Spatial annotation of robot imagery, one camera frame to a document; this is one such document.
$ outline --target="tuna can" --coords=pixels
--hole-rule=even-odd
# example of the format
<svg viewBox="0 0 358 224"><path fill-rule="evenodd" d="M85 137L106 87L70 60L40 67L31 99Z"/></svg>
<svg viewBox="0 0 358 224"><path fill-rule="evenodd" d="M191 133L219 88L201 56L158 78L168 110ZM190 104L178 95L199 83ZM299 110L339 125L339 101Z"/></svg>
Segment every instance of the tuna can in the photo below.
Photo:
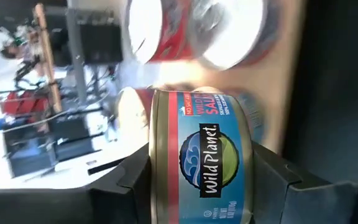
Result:
<svg viewBox="0 0 358 224"><path fill-rule="evenodd" d="M252 148L232 96L156 90L152 223L249 223Z"/></svg>
<svg viewBox="0 0 358 224"><path fill-rule="evenodd" d="M149 141L149 122L154 90L122 89L117 98L116 115L119 133L123 140Z"/></svg>
<svg viewBox="0 0 358 224"><path fill-rule="evenodd" d="M189 0L128 0L124 39L140 63L193 59Z"/></svg>
<svg viewBox="0 0 358 224"><path fill-rule="evenodd" d="M176 84L163 84L163 85L152 85L149 88L154 90L165 90L165 91L191 91L194 86L189 83L176 83Z"/></svg>
<svg viewBox="0 0 358 224"><path fill-rule="evenodd" d="M209 47L200 57L207 67L226 70L239 63L256 63L267 55L278 38L279 0L197 0L194 4L191 21L195 24L210 24L207 12L220 15L214 16L218 29L209 32L212 35L207 40Z"/></svg>
<svg viewBox="0 0 358 224"><path fill-rule="evenodd" d="M262 144L265 135L265 117L261 105L250 93L243 90L218 90L210 86L199 87L193 92L220 93L234 96L240 103L247 118L251 139Z"/></svg>

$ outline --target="stacked cans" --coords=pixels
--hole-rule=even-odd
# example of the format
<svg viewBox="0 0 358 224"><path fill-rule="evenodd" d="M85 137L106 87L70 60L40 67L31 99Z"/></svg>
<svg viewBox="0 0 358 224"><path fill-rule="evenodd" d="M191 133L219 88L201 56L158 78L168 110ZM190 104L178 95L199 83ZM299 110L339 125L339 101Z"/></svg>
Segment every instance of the stacked cans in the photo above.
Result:
<svg viewBox="0 0 358 224"><path fill-rule="evenodd" d="M277 39L279 0L129 0L123 41L141 63L198 59L217 70L261 60Z"/></svg>

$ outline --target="metal stand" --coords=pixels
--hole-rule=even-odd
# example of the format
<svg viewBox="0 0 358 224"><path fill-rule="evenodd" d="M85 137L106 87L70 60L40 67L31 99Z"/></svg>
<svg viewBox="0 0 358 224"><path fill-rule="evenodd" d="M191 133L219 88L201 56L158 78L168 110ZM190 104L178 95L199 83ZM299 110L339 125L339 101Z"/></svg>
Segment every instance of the metal stand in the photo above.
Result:
<svg viewBox="0 0 358 224"><path fill-rule="evenodd" d="M93 94L96 100L100 100L100 86L99 86L99 68L97 65L91 66L92 70L92 80L93 80Z"/></svg>
<svg viewBox="0 0 358 224"><path fill-rule="evenodd" d="M84 72L84 56L81 46L80 30L76 21L75 9L67 9L66 13L68 43L71 50L71 61L75 71L76 89L81 105L86 105L86 82Z"/></svg>

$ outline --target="can lid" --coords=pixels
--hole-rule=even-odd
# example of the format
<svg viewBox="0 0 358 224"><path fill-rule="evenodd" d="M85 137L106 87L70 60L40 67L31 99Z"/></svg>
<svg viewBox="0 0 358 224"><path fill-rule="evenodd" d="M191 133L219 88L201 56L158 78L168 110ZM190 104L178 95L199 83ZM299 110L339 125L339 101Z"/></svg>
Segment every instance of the can lid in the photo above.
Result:
<svg viewBox="0 0 358 224"><path fill-rule="evenodd" d="M223 92L215 87L202 86L192 91L193 93L216 93L223 94Z"/></svg>
<svg viewBox="0 0 358 224"><path fill-rule="evenodd" d="M149 141L149 121L136 90L125 87L117 98L117 120L121 137L137 139L145 144Z"/></svg>
<svg viewBox="0 0 358 224"><path fill-rule="evenodd" d="M162 31L161 0L128 2L124 27L131 52L140 63L147 63L156 52Z"/></svg>
<svg viewBox="0 0 358 224"><path fill-rule="evenodd" d="M223 26L212 37L201 62L225 70L239 63L257 43L265 24L266 0L218 1L224 14Z"/></svg>

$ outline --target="cable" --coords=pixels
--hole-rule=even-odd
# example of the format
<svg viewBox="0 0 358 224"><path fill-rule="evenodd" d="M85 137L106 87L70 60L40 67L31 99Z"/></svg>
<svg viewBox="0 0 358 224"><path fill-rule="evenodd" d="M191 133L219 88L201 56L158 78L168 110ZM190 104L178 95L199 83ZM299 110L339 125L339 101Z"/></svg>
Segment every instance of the cable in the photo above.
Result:
<svg viewBox="0 0 358 224"><path fill-rule="evenodd" d="M33 122L33 123L30 123L30 124L24 124L24 125L20 125L18 127L15 127L15 128L10 128L10 129L7 129L7 130L3 130L2 133L8 133L8 132L11 132L11 131L15 131L15 130L18 130L18 129L22 129L22 128L27 128L27 127L31 127L31 126L34 126L34 125L37 125L37 124L42 124L44 122L47 122L47 121L50 121L50 120L53 120L61 115L64 115L68 113L68 111L64 111L64 112L61 112L59 114L56 114L55 116L52 116L50 118L47 118L47 119L43 119L41 121L37 121L37 122Z"/></svg>
<svg viewBox="0 0 358 224"><path fill-rule="evenodd" d="M107 84L107 82L109 82L109 80L110 80L110 79L108 79L108 78L107 78L107 79L106 79L106 81L104 81L104 83L103 83L102 85L100 85L100 86L99 86L99 88L104 87L104 86Z"/></svg>
<svg viewBox="0 0 358 224"><path fill-rule="evenodd" d="M19 91L23 91L23 90L4 90L4 91L0 91L0 94L11 93L11 92L19 92Z"/></svg>
<svg viewBox="0 0 358 224"><path fill-rule="evenodd" d="M108 96L110 95L110 91L108 91L100 100L92 103L92 104L98 104L100 102L102 102L104 99L106 99ZM2 133L8 133L8 132L11 132L11 131L15 131L15 130L18 130L18 129L22 129L22 128L27 128L27 127L31 127L31 126L34 126L34 125L37 125L37 124L42 124L44 122L47 122L47 121L50 121L50 120L53 120L61 115L64 115L64 114L67 114L69 111L64 111L64 112L61 112L59 114L56 114L55 116L52 116L50 118L47 118L47 119L43 119L41 121L36 121L36 122L33 122L33 123L30 123L30 124L24 124L24 125L21 125L21 126L18 126L18 127L15 127L15 128L10 128L10 129L7 129L7 130L3 130Z"/></svg>
<svg viewBox="0 0 358 224"><path fill-rule="evenodd" d="M104 74L100 78L99 78L99 74L98 74L98 81L107 78L109 75L108 71L109 71L109 68L106 68L106 71L104 71ZM86 84L86 89L89 89L90 87L92 87L93 84L94 84L94 79L92 79L91 81L89 81L88 84Z"/></svg>
<svg viewBox="0 0 358 224"><path fill-rule="evenodd" d="M26 97L26 98L18 98L18 99L10 99L4 100L2 103L9 103L9 102L18 102L18 101L25 101L25 100L39 100L41 98L34 98L34 97Z"/></svg>

